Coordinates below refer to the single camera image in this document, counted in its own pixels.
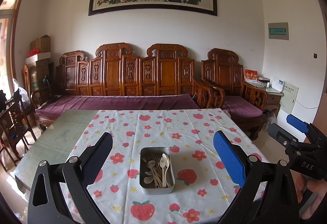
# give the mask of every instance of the table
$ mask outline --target table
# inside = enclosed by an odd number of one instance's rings
[[[266,88],[257,83],[250,83],[250,82],[247,82],[247,83],[258,89],[261,89],[261,90],[264,90],[267,92],[267,102],[266,102],[263,110],[273,110],[277,117],[279,109],[281,107],[279,102],[280,102],[282,96],[284,96],[284,93],[279,92],[278,90],[276,90],[272,87]]]
[[[113,136],[113,148],[94,184],[87,187],[110,223],[193,223],[218,218],[239,190],[231,181],[213,147],[213,135],[223,130],[247,155],[267,161],[251,140],[220,109],[100,110],[73,147],[79,156],[104,132]],[[168,147],[176,184],[167,195],[145,195],[139,185],[143,147]],[[73,218],[82,222],[61,184]],[[260,187],[257,198],[262,195]]]
[[[50,164],[64,163],[85,127],[96,115],[97,110],[66,110],[39,139],[14,170],[19,189],[31,190],[36,169],[41,160]]]

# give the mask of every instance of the armrest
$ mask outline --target armrest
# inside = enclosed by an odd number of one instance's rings
[[[204,85],[202,82],[192,79],[192,92],[191,95],[197,97],[197,104],[209,109],[212,107],[213,91],[210,87]]]
[[[268,98],[267,91],[254,87],[245,81],[242,83],[241,97],[261,110],[264,109]]]
[[[44,87],[38,90],[35,90],[31,94],[31,102],[33,106],[37,109],[41,106],[44,102],[49,99],[50,90],[49,87]]]
[[[225,91],[221,87],[211,84],[207,79],[202,80],[205,85],[213,89],[213,108],[221,108],[225,103]]]

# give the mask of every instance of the white wall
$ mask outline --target white wall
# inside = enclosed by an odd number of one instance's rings
[[[22,68],[29,53],[29,44],[45,34],[45,0],[22,0],[15,32],[15,69],[18,83],[23,86]]]
[[[53,61],[71,50],[95,50],[126,42],[146,57],[154,43],[176,43],[189,50],[197,75],[211,48],[235,51],[247,68],[262,70],[264,17],[262,0],[218,0],[218,16],[169,9],[133,9],[88,16],[90,0],[48,0],[46,33]]]
[[[313,122],[325,79],[326,34],[318,0],[262,0],[264,7],[265,50],[263,75],[299,87],[292,114]],[[289,40],[268,39],[268,23],[288,22]],[[286,122],[280,110],[278,124],[304,140],[305,136]]]

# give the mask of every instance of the screw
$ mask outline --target screw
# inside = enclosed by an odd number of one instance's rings
[[[75,163],[78,160],[78,157],[71,157],[69,163]]]
[[[46,160],[42,160],[40,163],[39,163],[39,166],[40,167],[44,167],[46,165]]]
[[[255,155],[251,155],[251,156],[249,156],[249,160],[252,162],[257,162],[258,158]]]
[[[282,165],[283,167],[287,166],[287,162],[285,160],[280,160],[279,161],[280,165]]]

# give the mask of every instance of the cable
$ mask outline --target cable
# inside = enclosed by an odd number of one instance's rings
[[[314,110],[314,109],[318,109],[318,107],[314,107],[314,108],[307,108],[305,106],[303,106],[300,102],[298,102],[297,100],[295,100],[297,103],[299,103],[303,108],[306,108],[308,110]]]

